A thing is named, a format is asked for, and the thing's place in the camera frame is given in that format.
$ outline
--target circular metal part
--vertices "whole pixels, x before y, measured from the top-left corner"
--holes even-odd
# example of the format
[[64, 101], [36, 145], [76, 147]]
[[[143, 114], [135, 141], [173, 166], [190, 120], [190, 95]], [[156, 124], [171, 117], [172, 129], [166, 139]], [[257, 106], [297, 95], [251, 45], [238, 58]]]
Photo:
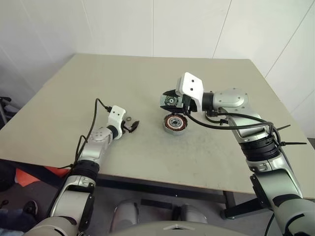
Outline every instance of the circular metal part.
[[166, 96], [164, 103], [166, 106], [176, 106], [178, 103], [177, 97]]
[[180, 135], [187, 128], [187, 123], [187, 119], [183, 115], [171, 113], [164, 117], [163, 127], [167, 133]]

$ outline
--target orange object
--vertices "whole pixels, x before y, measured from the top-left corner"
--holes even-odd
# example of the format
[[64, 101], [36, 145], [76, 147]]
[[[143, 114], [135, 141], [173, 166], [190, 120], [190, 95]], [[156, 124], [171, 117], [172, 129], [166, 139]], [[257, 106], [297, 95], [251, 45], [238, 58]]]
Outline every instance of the orange object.
[[[58, 169], [56, 167], [51, 167], [51, 166], [45, 166], [45, 168], [55, 173], [59, 177], [64, 177], [69, 172], [69, 169]], [[39, 181], [38, 178], [31, 176], [20, 169], [16, 169], [15, 179], [22, 187], [25, 187], [31, 183]]]

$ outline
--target table leg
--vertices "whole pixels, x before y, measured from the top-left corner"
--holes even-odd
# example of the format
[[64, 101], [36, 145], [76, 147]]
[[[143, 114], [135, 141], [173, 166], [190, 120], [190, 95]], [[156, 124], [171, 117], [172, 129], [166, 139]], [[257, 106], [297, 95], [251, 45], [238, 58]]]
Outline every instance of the table leg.
[[21, 163], [21, 162], [16, 162], [16, 161], [8, 161], [8, 160], [1, 160], [1, 161], [7, 163], [10, 166], [14, 166], [15, 168], [18, 168], [55, 188], [58, 188], [63, 182], [63, 179], [61, 177], [49, 171], [43, 166]]
[[225, 196], [226, 209], [234, 207], [236, 205], [233, 192], [223, 191], [223, 195]]
[[250, 201], [223, 210], [221, 212], [221, 217], [223, 219], [235, 219], [239, 217], [261, 213], [263, 211], [268, 211], [268, 209], [263, 208], [258, 198], [255, 198]]
[[6, 119], [6, 116], [5, 116], [5, 113], [4, 113], [4, 110], [3, 110], [3, 107], [1, 105], [1, 103], [0, 103], [0, 114], [1, 114], [1, 117], [2, 117], [2, 120], [3, 120], [3, 123], [7, 124], [8, 120]]

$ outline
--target floor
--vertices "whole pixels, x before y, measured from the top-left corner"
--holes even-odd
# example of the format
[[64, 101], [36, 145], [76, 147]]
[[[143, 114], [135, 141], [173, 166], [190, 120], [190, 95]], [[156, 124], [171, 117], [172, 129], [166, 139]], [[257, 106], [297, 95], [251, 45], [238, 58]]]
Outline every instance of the floor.
[[[310, 141], [313, 146], [315, 146], [315, 140], [312, 139]], [[8, 199], [9, 204], [6, 208], [16, 209], [22, 208], [24, 203], [30, 199], [36, 200], [39, 206], [39, 218], [43, 218], [55, 192], [56, 189], [54, 187], [43, 182], [35, 182], [24, 188], [15, 184], [9, 190], [0, 193], [0, 202], [4, 199]], [[209, 224], [255, 236], [264, 235], [267, 223], [272, 214], [271, 212], [263, 212], [235, 220], [223, 220], [220, 217], [220, 211], [224, 209], [224, 205], [208, 201], [146, 194], [142, 192], [104, 187], [97, 187], [94, 195], [94, 213], [90, 227], [87, 230], [87, 233], [91, 236], [105, 236], [108, 234], [115, 206], [122, 200], [131, 200], [139, 203], [140, 223], [171, 219], [171, 210], [152, 206], [142, 206], [140, 204], [141, 199], [148, 199], [172, 203], [177, 206], [182, 204], [193, 205], [206, 215]], [[255, 197], [251, 194], [241, 193], [235, 193], [234, 196], [236, 203], [242, 203]]]

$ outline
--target person's leg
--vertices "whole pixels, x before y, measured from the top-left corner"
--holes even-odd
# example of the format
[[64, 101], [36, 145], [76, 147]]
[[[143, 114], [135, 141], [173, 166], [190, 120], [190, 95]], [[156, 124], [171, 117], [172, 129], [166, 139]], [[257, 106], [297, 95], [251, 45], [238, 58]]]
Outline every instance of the person's leg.
[[0, 236], [22, 236], [24, 232], [0, 228]]
[[36, 213], [37, 204], [34, 201], [27, 202], [23, 209], [4, 209], [0, 213], [0, 227], [8, 230], [27, 232], [36, 225]]

